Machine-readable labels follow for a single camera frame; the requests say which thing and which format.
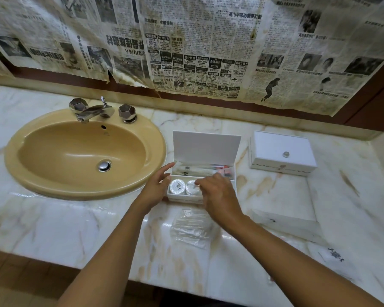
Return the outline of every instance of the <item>person's right arm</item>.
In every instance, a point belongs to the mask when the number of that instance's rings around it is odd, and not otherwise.
[[[254,223],[220,174],[198,179],[206,211],[263,266],[295,307],[384,307],[347,279]]]

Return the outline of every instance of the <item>box lid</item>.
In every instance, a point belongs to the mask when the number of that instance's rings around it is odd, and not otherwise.
[[[251,144],[253,164],[256,164],[257,158],[261,158],[317,167],[307,138],[254,131]],[[285,152],[289,153],[288,157],[283,156]]]
[[[174,158],[181,162],[232,165],[241,136],[173,131]]]

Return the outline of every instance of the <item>sink rim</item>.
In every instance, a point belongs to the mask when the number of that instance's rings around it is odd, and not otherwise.
[[[58,123],[79,123],[69,109],[52,111],[44,114],[21,127],[10,139],[4,151],[4,162],[7,171],[26,189],[38,194],[65,200],[95,200],[119,196],[133,191],[143,185],[148,178],[158,170],[166,159],[166,143],[159,128],[146,117],[138,114],[138,120],[133,124],[125,124],[114,114],[110,118],[94,117],[91,122],[113,125],[124,131],[133,133],[144,145],[146,151],[145,163],[134,181],[122,186],[111,186],[102,191],[87,189],[83,191],[78,186],[71,186],[43,178],[28,170],[19,158],[19,149],[24,145],[25,138],[39,129]]]

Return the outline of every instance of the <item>closed white box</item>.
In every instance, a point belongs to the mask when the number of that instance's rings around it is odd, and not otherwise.
[[[174,161],[193,164],[228,165],[232,171],[232,185],[236,192],[235,159],[241,137],[218,133],[199,133],[189,131],[173,131]],[[199,176],[171,175],[172,180],[181,179],[185,183],[196,180]],[[202,195],[172,194],[168,188],[167,196],[170,201],[182,203],[202,203]]]
[[[317,168],[309,139],[264,131],[253,132],[249,166],[295,175],[308,175]]]

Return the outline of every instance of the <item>forearm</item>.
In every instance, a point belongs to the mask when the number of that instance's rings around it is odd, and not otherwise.
[[[244,216],[228,232],[275,280],[294,306],[377,307],[373,296]]]
[[[132,204],[62,295],[58,307],[113,307],[121,304],[143,218],[143,213]]]

